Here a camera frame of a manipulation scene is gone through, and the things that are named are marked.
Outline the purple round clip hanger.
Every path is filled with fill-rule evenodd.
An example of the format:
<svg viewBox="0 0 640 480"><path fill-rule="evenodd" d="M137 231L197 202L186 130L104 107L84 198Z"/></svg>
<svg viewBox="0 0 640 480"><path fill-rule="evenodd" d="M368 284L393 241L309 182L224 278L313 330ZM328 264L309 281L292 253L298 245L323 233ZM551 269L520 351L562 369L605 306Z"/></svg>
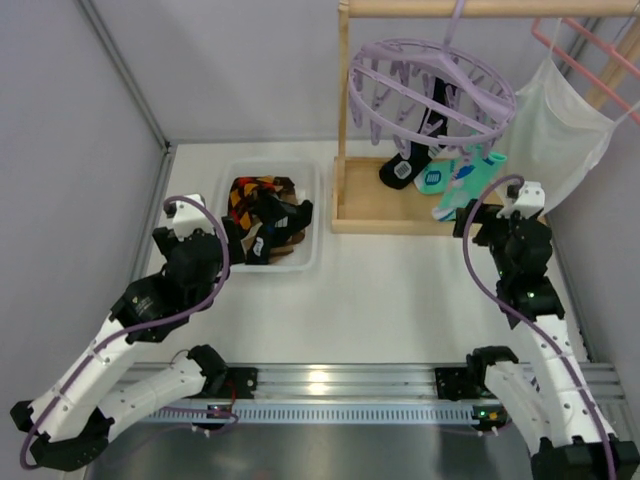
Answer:
<svg viewBox="0 0 640 480"><path fill-rule="evenodd" d="M417 145L491 150L516 114L516 98L493 67L453 45L464 2L455 4L440 41L391 38L364 44L348 70L353 124L370 141L393 140L408 159Z"/></svg>

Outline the brown argyle sock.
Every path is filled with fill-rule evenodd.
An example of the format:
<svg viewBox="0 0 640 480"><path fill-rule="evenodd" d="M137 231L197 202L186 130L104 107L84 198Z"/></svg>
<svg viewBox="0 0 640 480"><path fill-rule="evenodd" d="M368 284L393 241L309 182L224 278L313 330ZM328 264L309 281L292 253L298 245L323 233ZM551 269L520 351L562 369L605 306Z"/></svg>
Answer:
<svg viewBox="0 0 640 480"><path fill-rule="evenodd" d="M296 195L295 183L286 176L264 176L265 188L280 200L287 200Z"/></svg>

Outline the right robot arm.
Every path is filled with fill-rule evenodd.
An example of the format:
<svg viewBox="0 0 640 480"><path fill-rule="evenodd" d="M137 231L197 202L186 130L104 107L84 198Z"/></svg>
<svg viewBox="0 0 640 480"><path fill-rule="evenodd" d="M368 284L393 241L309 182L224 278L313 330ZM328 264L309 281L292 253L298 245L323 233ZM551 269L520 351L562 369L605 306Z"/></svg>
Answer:
<svg viewBox="0 0 640 480"><path fill-rule="evenodd" d="M596 404L568 335L565 310L547 275L551 230L518 211L472 200L453 235L488 248L499 279L487 294L515 344L467 357L471 375L506 408L524 438L535 479L631 479L639 449L622 440Z"/></svg>

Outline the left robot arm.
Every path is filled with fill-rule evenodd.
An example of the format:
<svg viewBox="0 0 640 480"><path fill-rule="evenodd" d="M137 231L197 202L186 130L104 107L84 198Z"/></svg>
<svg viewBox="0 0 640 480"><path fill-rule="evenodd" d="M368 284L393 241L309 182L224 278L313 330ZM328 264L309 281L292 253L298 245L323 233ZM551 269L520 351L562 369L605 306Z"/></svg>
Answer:
<svg viewBox="0 0 640 480"><path fill-rule="evenodd" d="M23 469L80 469L142 418L182 398L214 395L225 384L226 362L203 344L146 380L112 389L139 356L210 308L230 266L244 260L231 217L201 219L185 237L178 230L177 225L154 230L165 258L161 270L128 285L87 350L53 387L11 408L16 428L27 435L20 452Z"/></svg>

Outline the red yellow argyle sock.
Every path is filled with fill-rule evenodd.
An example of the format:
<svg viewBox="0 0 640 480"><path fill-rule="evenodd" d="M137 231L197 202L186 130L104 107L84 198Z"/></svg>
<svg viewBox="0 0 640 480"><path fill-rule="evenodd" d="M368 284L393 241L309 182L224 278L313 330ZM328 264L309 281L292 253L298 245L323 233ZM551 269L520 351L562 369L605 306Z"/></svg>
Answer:
<svg viewBox="0 0 640 480"><path fill-rule="evenodd" d="M234 220L243 235L252 228L252 208L258 193L274 193L276 186L273 176L238 177L233 180L228 196L228 215Z"/></svg>

